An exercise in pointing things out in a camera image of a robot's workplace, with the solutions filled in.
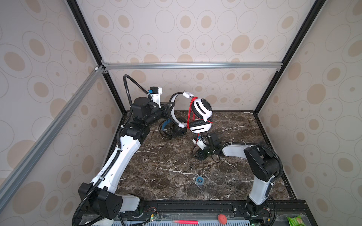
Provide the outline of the white headphones black pads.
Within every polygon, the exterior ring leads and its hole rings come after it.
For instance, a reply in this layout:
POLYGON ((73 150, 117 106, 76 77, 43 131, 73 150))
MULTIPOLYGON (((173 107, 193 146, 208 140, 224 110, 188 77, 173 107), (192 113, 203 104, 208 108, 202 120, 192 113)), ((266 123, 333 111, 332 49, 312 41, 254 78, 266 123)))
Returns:
POLYGON ((211 118, 213 109, 210 103, 206 99, 195 97, 189 92, 177 92, 171 96, 169 102, 174 102, 179 95, 191 99, 188 118, 186 122, 179 121, 175 116, 173 108, 171 110, 172 121, 181 128, 189 129, 194 134, 209 132, 213 124, 211 118))

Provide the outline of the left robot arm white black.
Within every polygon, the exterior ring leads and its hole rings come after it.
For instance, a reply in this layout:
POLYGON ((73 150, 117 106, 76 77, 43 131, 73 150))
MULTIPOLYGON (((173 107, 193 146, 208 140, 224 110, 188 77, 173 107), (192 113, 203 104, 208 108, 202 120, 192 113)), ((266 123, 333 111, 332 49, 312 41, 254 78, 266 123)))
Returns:
POLYGON ((81 202, 74 212, 72 225, 79 225, 82 210, 97 214, 89 226, 107 218, 113 220, 122 212, 142 212, 141 198, 134 195, 117 195, 120 178, 133 155, 139 150, 150 132, 150 125, 166 117, 160 102, 161 88, 145 90, 131 76, 123 76, 130 112, 117 132, 116 147, 101 171, 90 183, 78 189, 81 202))

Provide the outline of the black headphones blue headband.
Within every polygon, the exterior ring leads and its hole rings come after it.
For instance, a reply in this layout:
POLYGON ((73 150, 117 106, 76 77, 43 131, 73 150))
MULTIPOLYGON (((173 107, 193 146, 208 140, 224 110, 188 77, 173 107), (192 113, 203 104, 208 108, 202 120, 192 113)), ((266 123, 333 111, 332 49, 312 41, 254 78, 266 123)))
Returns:
POLYGON ((181 128, 171 119, 163 120, 158 126, 158 132, 163 138, 171 140, 173 138, 182 137, 187 133, 187 128, 181 128))

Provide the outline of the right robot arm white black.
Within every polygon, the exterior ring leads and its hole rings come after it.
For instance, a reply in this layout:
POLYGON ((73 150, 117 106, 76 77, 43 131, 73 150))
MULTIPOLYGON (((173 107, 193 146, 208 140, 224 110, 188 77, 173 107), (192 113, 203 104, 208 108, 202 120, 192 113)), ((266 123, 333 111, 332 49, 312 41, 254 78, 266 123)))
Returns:
POLYGON ((209 136, 197 135, 192 142, 198 149, 191 153, 200 161, 214 155, 239 157, 248 161, 254 180, 246 209, 249 215, 257 215, 265 207, 275 181, 283 175, 283 164, 275 151, 260 143, 222 143, 215 133, 209 136))

